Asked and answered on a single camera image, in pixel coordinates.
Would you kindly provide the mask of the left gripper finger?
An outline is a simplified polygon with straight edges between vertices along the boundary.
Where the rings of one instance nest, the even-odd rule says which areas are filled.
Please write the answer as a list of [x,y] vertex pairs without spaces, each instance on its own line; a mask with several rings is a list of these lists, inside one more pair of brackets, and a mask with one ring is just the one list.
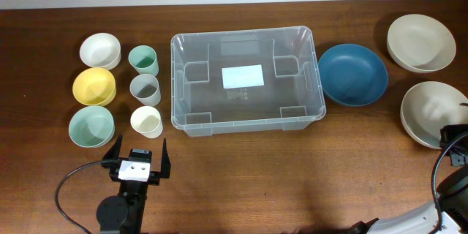
[[163,146],[162,146],[162,158],[161,158],[160,171],[153,172],[151,175],[153,179],[161,179],[161,178],[168,179],[170,177],[170,171],[171,171],[170,157],[167,151],[167,141],[166,139],[164,139]]
[[119,154],[121,150],[121,144],[123,140],[123,135],[119,135],[115,143],[107,151],[107,153],[102,158],[102,167],[116,167],[119,162]]

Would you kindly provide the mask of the mint green small bowl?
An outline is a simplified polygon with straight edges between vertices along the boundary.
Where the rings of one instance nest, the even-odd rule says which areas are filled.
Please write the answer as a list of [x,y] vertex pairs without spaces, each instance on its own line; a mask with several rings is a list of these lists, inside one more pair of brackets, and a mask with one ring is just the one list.
[[115,133],[111,112],[102,106],[87,106],[76,112],[69,123],[69,137],[82,148],[99,148]]

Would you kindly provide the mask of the beige plate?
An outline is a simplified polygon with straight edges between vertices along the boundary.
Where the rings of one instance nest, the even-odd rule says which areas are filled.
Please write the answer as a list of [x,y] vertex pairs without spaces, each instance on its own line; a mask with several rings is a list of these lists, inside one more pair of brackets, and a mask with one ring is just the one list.
[[403,15],[392,22],[387,33],[390,57],[402,68],[416,73],[436,72],[456,56],[451,31],[427,15]]
[[401,101],[400,118],[413,140],[439,149],[443,127],[467,123],[467,97],[448,84],[425,81],[406,92]]

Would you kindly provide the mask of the dark blue plate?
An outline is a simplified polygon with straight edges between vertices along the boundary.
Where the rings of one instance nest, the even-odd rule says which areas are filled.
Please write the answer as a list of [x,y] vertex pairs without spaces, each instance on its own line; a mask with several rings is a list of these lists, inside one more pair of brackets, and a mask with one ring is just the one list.
[[325,95],[343,106],[375,103],[388,87],[384,62],[362,45],[335,45],[322,54],[318,67]]

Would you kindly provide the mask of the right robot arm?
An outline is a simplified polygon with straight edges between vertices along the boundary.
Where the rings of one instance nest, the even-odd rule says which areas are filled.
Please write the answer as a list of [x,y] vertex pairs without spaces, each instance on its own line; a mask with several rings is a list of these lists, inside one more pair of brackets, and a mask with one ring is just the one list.
[[436,177],[442,158],[452,157],[457,151],[467,150],[467,125],[447,125],[440,130],[439,144],[442,153],[431,172],[433,200],[401,216],[390,219],[373,219],[358,222],[346,233],[357,234],[400,234],[439,233],[462,234],[467,232],[467,165],[450,174],[440,184]]

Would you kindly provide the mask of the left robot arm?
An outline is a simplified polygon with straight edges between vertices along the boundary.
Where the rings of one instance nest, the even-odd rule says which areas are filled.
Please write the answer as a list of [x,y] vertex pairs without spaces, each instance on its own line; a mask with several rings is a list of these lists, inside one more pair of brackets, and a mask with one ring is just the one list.
[[120,183],[117,195],[106,197],[97,207],[96,218],[101,233],[139,233],[150,185],[170,177],[171,163],[167,144],[162,144],[159,171],[151,170],[152,152],[133,148],[127,158],[120,157],[123,136],[102,158],[102,167],[109,170],[110,179]]

